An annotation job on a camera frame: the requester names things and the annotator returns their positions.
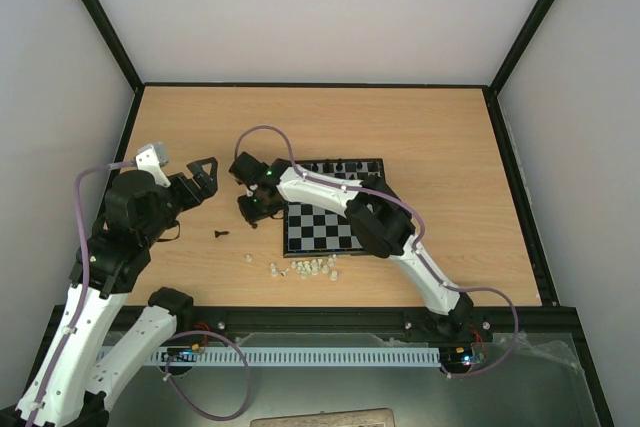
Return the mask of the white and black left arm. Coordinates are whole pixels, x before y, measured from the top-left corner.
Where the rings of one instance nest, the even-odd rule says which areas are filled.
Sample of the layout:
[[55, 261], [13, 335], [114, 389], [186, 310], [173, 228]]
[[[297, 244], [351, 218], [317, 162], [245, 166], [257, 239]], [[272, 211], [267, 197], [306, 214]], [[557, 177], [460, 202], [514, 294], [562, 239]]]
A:
[[179, 214], [217, 192], [217, 161], [166, 176], [151, 154], [112, 165], [104, 212], [81, 231], [67, 301], [40, 368], [22, 398], [1, 412], [4, 426], [105, 426], [124, 388], [162, 343], [191, 326], [194, 300], [175, 289], [154, 292], [104, 358], [109, 329], [151, 261], [151, 247], [178, 227]]

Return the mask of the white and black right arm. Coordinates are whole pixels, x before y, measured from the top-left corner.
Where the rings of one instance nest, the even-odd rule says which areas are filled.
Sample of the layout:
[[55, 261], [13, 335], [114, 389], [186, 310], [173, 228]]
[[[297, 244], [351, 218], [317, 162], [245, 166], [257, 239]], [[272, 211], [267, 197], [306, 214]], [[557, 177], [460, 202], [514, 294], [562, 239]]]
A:
[[412, 282], [430, 312], [432, 329], [455, 339], [470, 328], [473, 301], [435, 263], [413, 224], [417, 214], [381, 177], [340, 178], [280, 158], [268, 165], [246, 152], [234, 158], [229, 172], [246, 189], [238, 204], [247, 222], [275, 214], [287, 203], [335, 213], [346, 219], [368, 254], [393, 261]]

